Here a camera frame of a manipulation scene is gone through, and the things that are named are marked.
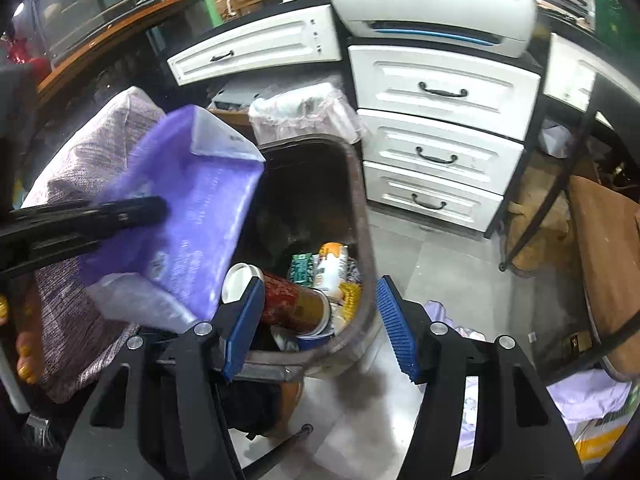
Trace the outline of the person left hand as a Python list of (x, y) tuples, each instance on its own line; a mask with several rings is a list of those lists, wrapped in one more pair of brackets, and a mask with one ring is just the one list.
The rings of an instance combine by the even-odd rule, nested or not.
[(35, 275), (20, 276), (11, 287), (1, 295), (1, 325), (10, 323), (15, 330), (17, 376), (35, 385), (44, 367), (41, 299)]

